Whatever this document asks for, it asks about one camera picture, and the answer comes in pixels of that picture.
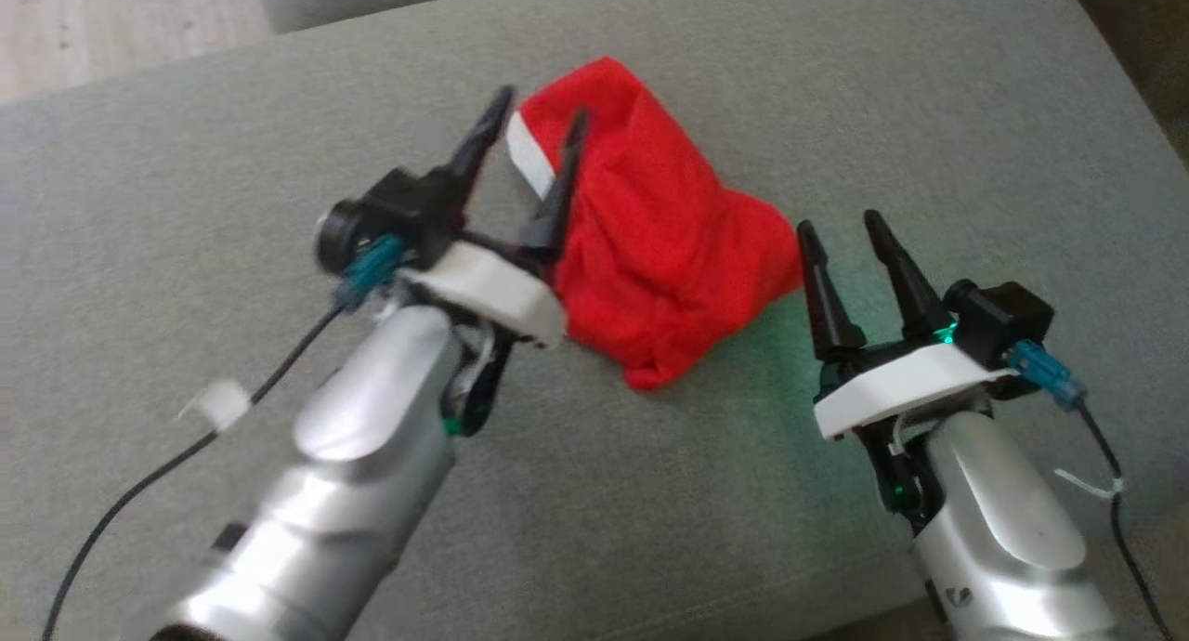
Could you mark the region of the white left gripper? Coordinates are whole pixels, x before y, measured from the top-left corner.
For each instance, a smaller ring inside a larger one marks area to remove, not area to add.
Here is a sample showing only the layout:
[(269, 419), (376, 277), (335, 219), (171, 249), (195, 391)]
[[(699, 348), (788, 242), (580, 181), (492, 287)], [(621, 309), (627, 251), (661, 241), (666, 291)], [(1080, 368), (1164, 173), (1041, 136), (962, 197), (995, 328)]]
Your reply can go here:
[[(512, 86), (498, 87), (449, 159), (435, 166), (449, 226), (466, 226), (466, 208), (515, 98)], [(535, 263), (559, 263), (565, 253), (587, 127), (587, 109), (578, 109), (560, 145), (559, 170), (521, 231), (520, 252)], [(400, 277), (445, 309), (451, 322), (482, 333), (479, 346), (464, 352), (463, 366), (443, 392), (443, 421), (451, 435), (472, 436), (487, 425), (517, 344), (552, 348), (565, 339), (568, 314), (551, 285), (479, 244), (454, 241), (433, 268), (404, 268)]]

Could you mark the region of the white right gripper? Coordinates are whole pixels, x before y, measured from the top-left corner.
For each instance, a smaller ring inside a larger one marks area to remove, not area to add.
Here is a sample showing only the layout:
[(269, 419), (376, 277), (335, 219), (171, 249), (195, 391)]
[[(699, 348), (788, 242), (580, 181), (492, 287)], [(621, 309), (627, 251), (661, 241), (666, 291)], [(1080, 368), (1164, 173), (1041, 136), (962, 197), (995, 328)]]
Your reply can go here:
[(937, 344), (863, 348), (866, 332), (839, 298), (814, 224), (803, 219), (809, 323), (814, 357), (828, 363), (814, 401), (820, 436), (858, 438), (883, 510), (913, 532), (1019, 530), (1019, 448), (992, 410), (994, 400), (1014, 400), (1018, 372), (987, 370), (939, 343), (954, 326), (951, 312), (886, 218), (868, 209), (863, 222), (895, 293), (904, 339)]

